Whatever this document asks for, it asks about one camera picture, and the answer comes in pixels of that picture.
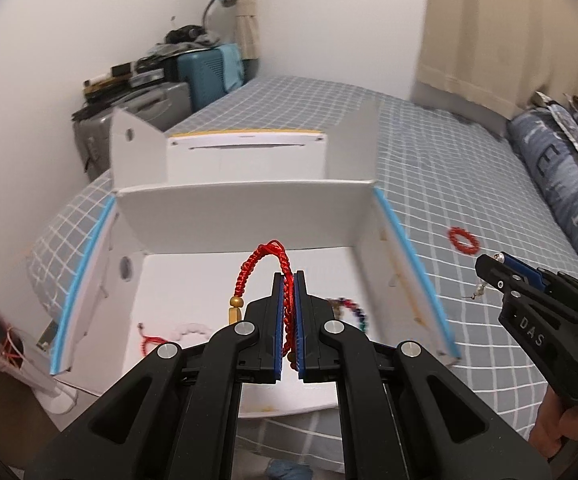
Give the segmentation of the right hand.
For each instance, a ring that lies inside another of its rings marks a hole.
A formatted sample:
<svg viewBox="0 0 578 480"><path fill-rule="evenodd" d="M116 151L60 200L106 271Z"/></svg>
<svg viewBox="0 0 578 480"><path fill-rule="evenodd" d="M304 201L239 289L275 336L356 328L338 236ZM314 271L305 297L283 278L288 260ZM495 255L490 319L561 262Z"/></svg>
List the right hand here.
<svg viewBox="0 0 578 480"><path fill-rule="evenodd" d="M560 451L564 439L578 442L578 405L567 408L554 389L548 387L528 443L543 457L551 458Z"/></svg>

